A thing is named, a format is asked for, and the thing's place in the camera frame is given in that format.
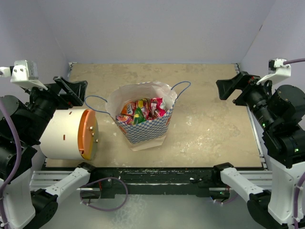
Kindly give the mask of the pink cookie snack packet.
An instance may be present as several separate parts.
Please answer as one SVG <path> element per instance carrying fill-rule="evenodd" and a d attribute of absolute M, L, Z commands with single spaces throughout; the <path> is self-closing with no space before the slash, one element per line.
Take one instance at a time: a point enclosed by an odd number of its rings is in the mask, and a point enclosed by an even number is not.
<path fill-rule="evenodd" d="M 166 103 L 163 98 L 157 97 L 150 100 L 151 113 L 154 118 L 163 117 L 166 114 Z"/>

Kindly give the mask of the blue checkered paper bag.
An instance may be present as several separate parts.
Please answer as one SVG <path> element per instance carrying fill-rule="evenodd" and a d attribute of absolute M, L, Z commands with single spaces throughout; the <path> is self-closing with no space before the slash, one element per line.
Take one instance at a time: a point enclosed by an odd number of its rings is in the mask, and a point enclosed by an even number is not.
<path fill-rule="evenodd" d="M 124 85 L 104 100 L 103 113 L 113 119 L 133 151 L 152 148 L 163 144 L 180 95 L 162 82 Z"/>

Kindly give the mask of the green yellow candy packet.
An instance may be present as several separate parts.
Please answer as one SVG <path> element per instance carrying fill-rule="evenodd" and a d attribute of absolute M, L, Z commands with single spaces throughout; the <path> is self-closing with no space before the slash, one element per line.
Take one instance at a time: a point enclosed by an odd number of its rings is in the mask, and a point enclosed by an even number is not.
<path fill-rule="evenodd" d="M 133 125 L 140 124 L 148 120 L 149 110 L 146 107 L 140 108 L 138 107 L 133 116 Z"/>

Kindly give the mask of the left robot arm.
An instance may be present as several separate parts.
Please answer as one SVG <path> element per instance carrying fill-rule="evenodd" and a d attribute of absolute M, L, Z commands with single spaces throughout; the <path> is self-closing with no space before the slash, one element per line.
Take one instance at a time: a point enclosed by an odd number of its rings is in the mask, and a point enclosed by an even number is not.
<path fill-rule="evenodd" d="M 82 106 L 86 81 L 69 82 L 60 76 L 42 87 L 23 87 L 27 103 L 13 95 L 0 99 L 0 226 L 39 229 L 54 216 L 59 204 L 75 189 L 98 182 L 94 166 L 80 163 L 55 185 L 31 191 L 35 146 L 57 110 Z"/>

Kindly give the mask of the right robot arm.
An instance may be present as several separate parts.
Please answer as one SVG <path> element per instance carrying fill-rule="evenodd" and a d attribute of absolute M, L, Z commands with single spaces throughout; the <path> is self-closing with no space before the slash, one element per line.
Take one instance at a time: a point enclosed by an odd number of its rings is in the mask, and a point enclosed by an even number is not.
<path fill-rule="evenodd" d="M 213 167 L 212 182 L 228 185 L 247 204 L 251 217 L 266 229 L 299 229 L 305 225 L 302 199 L 305 191 L 305 132 L 299 125 L 305 114 L 305 94 L 292 85 L 272 89 L 272 82 L 240 72 L 216 82 L 219 98 L 246 106 L 263 129 L 263 142 L 272 165 L 272 187 L 266 190 L 242 176 L 230 163 Z"/>

